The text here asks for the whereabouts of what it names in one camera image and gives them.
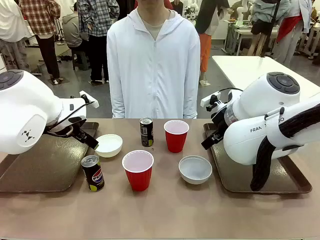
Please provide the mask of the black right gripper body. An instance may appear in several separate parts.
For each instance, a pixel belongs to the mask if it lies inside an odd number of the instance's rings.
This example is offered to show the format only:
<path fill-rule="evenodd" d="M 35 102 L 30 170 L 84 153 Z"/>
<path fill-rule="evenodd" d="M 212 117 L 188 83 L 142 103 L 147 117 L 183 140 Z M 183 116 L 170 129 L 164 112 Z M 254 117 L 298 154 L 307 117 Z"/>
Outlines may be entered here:
<path fill-rule="evenodd" d="M 227 129 L 227 124 L 224 118 L 226 107 L 220 109 L 219 111 L 211 114 L 211 120 L 216 127 L 217 134 L 221 137 L 224 136 L 224 133 Z"/>

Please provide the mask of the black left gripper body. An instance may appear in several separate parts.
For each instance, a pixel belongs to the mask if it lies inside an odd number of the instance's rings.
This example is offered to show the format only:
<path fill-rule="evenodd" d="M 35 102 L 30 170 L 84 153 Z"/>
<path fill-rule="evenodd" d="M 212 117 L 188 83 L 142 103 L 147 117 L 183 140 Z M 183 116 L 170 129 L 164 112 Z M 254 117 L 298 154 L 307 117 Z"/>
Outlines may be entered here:
<path fill-rule="evenodd" d="M 75 117 L 68 117 L 65 119 L 61 119 L 57 123 L 51 126 L 46 126 L 44 129 L 44 133 L 46 135 L 50 135 L 53 137 L 59 138 L 69 138 L 81 137 L 83 131 L 81 130 L 81 126 L 86 122 L 86 118 L 83 116 L 75 116 Z"/>

